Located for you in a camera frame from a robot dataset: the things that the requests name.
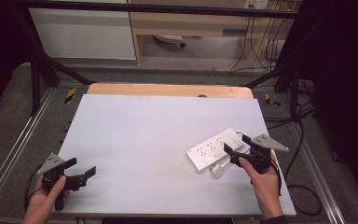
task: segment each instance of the gray floor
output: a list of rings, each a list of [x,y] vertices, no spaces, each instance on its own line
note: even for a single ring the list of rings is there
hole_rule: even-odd
[[[185,38],[186,47],[159,43],[149,37],[145,42],[143,63],[140,66],[112,65],[95,68],[77,66],[74,68],[80,75],[99,82],[134,82],[134,83],[172,83],[172,84],[202,84],[238,86],[253,80],[267,72],[266,69],[242,70],[236,73],[228,71],[241,55],[238,40],[227,38]],[[246,67],[242,61],[237,68]],[[6,184],[0,192],[0,218],[6,222],[19,222],[23,216],[22,197],[28,175],[33,168],[42,162],[49,153],[60,150],[65,131],[70,128],[70,121],[76,112],[81,95],[87,91],[87,86],[78,85],[71,78],[60,75],[62,84],[53,90],[48,107],[32,133],[27,145],[13,168]],[[263,83],[254,89],[255,98],[259,100],[265,117],[286,117],[282,106],[267,105],[265,93],[271,95],[273,101],[287,98],[287,94],[274,94],[271,86],[275,79]],[[71,87],[77,87],[71,104],[63,103]],[[14,73],[9,86],[0,101],[0,166],[23,127],[31,112],[31,83],[29,67],[19,67]],[[347,223],[358,223],[358,185],[351,175],[347,165],[336,162],[332,157],[332,150],[325,139],[324,131],[320,127],[318,118],[307,117],[304,122],[304,134],[313,155],[333,191],[337,205]],[[272,129],[269,135],[281,141],[290,148],[296,148],[298,139],[290,125]],[[285,171],[288,162],[294,155],[278,153],[278,160]],[[287,180],[288,184],[307,186],[315,189],[309,170],[300,155],[296,159]],[[293,190],[293,202],[307,211],[317,209],[313,197],[303,190]],[[66,217],[53,217],[62,222]],[[237,218],[236,223],[249,223],[250,217]],[[298,212],[296,217],[289,218],[291,223],[330,223],[325,211],[318,216],[307,216]]]

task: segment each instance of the white tabletop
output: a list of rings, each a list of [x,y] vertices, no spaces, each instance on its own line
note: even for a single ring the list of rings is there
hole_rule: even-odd
[[[250,178],[227,164],[215,179],[197,173],[186,150],[232,128],[268,133],[257,100],[177,96],[84,95],[59,156],[77,158],[66,175],[97,174],[72,192],[62,213],[109,216],[261,214]],[[296,214],[282,183],[283,212]]]

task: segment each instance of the white power strip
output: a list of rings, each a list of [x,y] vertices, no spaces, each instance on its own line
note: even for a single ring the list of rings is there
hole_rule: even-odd
[[[223,149],[224,143],[233,150],[245,145],[234,130],[229,128],[187,150],[186,154],[196,166],[197,171],[201,172],[227,156]]]

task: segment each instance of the hand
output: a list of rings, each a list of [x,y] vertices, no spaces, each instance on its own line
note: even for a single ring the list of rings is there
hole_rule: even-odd
[[[57,196],[60,194],[60,192],[63,190],[63,187],[65,186],[66,176],[63,175],[48,194],[44,189],[41,189],[42,178],[43,176],[41,175],[37,179],[35,185],[36,192],[31,197],[27,212],[25,213],[24,220],[22,221],[23,224],[46,223],[48,221],[48,216],[51,214]],[[63,197],[69,197],[69,191],[64,191]]]
[[[240,158],[242,168],[252,179],[255,189],[255,197],[264,219],[283,216],[281,203],[279,201],[278,176],[272,167],[261,175],[250,162]]]

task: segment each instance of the white cabinet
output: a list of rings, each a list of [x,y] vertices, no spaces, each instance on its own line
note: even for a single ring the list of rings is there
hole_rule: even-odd
[[[126,0],[87,2],[127,3]],[[135,60],[128,12],[44,8],[30,8],[30,12],[50,57]]]

